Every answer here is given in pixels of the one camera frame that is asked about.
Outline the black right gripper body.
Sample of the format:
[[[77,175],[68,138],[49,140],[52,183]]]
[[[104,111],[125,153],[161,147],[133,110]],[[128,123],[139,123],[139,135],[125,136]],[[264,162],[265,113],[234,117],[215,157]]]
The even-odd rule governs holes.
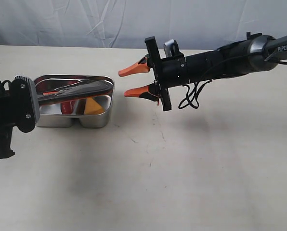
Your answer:
[[[158,88],[163,111],[172,109],[169,88],[176,87],[187,83],[186,80],[186,58],[183,53],[172,57],[160,57],[157,42],[154,36],[144,40],[148,55],[149,63],[153,69],[155,84]]]

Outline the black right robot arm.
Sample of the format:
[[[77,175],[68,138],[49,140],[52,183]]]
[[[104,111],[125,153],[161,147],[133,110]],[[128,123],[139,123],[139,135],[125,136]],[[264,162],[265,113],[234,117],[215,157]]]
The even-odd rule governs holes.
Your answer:
[[[179,109],[197,109],[198,97],[204,86],[217,79],[265,72],[277,65],[287,65],[287,36],[275,38],[262,33],[247,32],[245,40],[226,44],[215,50],[185,56],[176,40],[164,43],[165,57],[161,58],[155,37],[144,40],[148,53],[133,65],[120,70],[118,75],[154,72],[153,83],[127,90],[125,97],[136,97],[162,103],[163,110],[172,109],[169,88],[187,88]]]

